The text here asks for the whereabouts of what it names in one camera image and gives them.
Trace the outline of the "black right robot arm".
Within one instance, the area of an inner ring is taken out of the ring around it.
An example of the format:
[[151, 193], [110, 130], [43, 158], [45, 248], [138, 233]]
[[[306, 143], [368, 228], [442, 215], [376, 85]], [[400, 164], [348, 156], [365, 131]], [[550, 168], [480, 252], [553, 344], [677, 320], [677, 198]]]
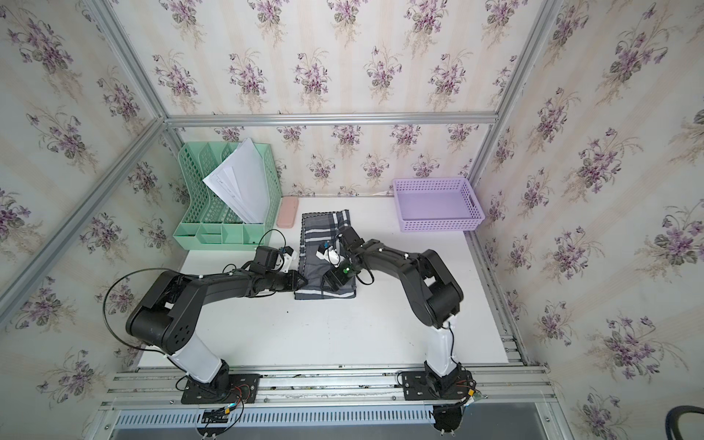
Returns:
[[364, 240], [353, 227], [342, 227], [335, 245], [322, 249], [332, 268], [322, 276], [322, 288], [338, 293], [351, 280], [366, 271], [374, 281], [382, 272], [401, 282], [408, 304], [415, 317], [434, 333], [428, 344], [425, 368], [426, 383], [436, 395], [454, 386], [462, 372], [454, 359], [454, 322], [460, 311], [464, 293], [436, 251], [405, 252], [387, 247], [377, 239]]

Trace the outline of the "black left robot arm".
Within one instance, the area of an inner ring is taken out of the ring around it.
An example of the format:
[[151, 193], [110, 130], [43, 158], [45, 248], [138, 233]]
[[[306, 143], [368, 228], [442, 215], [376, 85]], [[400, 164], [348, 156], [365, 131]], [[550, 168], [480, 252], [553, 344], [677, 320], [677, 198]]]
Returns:
[[165, 269], [126, 321], [126, 332], [160, 350], [191, 381], [225, 392], [229, 366], [196, 335], [204, 306], [228, 299], [253, 299], [272, 293], [293, 293], [308, 284], [290, 268], [293, 255], [259, 246], [242, 267], [215, 274], [186, 274]]

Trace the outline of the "grey plaid pillowcase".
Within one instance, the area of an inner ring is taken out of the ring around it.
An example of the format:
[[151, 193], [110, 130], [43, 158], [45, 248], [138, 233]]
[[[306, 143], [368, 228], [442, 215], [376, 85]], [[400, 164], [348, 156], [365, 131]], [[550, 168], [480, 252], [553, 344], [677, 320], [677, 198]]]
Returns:
[[336, 290], [324, 281], [324, 274], [345, 260], [340, 255], [338, 235], [342, 227], [350, 227], [348, 210], [303, 213], [299, 271], [306, 278], [304, 288], [294, 293], [297, 301], [354, 299], [356, 282], [351, 280]]

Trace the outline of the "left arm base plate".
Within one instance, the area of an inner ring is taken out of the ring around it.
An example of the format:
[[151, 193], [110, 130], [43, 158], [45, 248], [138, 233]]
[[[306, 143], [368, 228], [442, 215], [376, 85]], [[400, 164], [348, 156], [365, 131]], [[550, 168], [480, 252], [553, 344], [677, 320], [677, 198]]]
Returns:
[[254, 403], [260, 379], [259, 374], [229, 374], [227, 379], [222, 376], [205, 384], [186, 376], [180, 387], [181, 404]]

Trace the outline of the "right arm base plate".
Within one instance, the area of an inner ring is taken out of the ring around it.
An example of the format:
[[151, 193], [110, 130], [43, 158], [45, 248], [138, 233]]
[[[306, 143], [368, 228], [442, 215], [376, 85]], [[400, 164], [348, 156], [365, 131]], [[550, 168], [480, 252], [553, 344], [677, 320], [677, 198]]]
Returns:
[[403, 391], [403, 399], [419, 401], [463, 401], [473, 397], [477, 382], [468, 370], [456, 368], [450, 374], [439, 377], [432, 370], [402, 371], [397, 381]]

